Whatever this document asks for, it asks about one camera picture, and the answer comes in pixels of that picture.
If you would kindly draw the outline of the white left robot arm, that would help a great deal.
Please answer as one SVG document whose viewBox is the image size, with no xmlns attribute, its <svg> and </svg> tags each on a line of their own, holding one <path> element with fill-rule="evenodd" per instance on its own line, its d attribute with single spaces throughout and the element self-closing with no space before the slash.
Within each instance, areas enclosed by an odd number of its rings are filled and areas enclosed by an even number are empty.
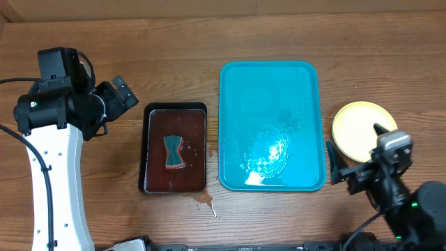
<svg viewBox="0 0 446 251">
<path fill-rule="evenodd" d="M 82 145 L 106 135 L 106 124 L 137 103 L 121 76 L 97 86 L 75 86 L 62 77 L 52 89 L 20 96 L 15 137 L 31 166 L 33 250 L 94 250 L 84 210 Z"/>
</svg>

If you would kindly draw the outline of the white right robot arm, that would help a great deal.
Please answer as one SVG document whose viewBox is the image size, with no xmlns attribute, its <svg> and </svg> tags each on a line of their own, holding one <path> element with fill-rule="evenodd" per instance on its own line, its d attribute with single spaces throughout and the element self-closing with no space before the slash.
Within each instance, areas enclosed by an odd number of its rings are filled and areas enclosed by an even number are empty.
<svg viewBox="0 0 446 251">
<path fill-rule="evenodd" d="M 376 214 L 354 232 L 341 235 L 338 250 L 444 250 L 445 184 L 423 183 L 411 192 L 401 177 L 412 165 L 413 140 L 401 130 L 374 124 L 377 145 L 370 160 L 349 167 L 331 142 L 326 143 L 332 184 L 346 182 L 350 195 L 365 192 Z M 364 228 L 383 217 L 395 236 L 379 241 Z"/>
</svg>

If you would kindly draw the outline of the orange and green sponge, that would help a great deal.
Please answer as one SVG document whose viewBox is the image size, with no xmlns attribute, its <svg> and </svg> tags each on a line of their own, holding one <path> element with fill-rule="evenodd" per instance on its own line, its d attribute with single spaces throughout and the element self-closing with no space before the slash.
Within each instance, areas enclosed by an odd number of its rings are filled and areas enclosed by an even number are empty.
<svg viewBox="0 0 446 251">
<path fill-rule="evenodd" d="M 182 169 L 185 162 L 181 156 L 183 148 L 183 138 L 178 135 L 169 135 L 163 138 L 164 148 L 166 150 L 166 169 Z"/>
</svg>

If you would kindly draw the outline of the yellow plate with red stain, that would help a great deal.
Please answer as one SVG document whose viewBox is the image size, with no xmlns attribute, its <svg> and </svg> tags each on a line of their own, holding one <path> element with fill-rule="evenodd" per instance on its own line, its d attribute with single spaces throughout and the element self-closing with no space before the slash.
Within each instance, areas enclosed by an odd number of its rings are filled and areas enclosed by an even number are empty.
<svg viewBox="0 0 446 251">
<path fill-rule="evenodd" d="M 375 123 L 389 131 L 397 129 L 391 114 L 381 106 L 367 101 L 348 103 L 333 119 L 333 140 L 350 159 L 367 162 L 371 158 L 370 150 L 376 148 Z"/>
</svg>

